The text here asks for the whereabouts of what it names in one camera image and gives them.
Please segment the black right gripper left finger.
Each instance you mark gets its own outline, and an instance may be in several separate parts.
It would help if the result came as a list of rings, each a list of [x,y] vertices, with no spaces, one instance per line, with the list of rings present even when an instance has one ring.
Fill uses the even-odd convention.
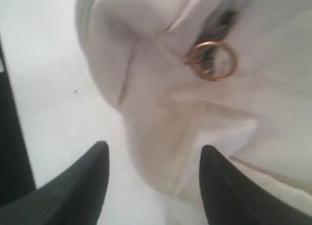
[[[95,225],[109,182],[109,147],[96,142],[66,171],[0,209],[2,225]]]

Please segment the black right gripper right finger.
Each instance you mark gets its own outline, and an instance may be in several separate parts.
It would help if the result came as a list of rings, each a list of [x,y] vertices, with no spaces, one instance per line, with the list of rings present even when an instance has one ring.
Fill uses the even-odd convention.
[[[312,218],[240,172],[215,147],[201,150],[199,186],[210,225],[310,225]]]

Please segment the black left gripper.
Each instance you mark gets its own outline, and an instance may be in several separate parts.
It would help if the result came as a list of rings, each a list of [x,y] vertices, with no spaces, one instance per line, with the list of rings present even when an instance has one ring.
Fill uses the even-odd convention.
[[[18,111],[0,48],[0,206],[36,189]]]

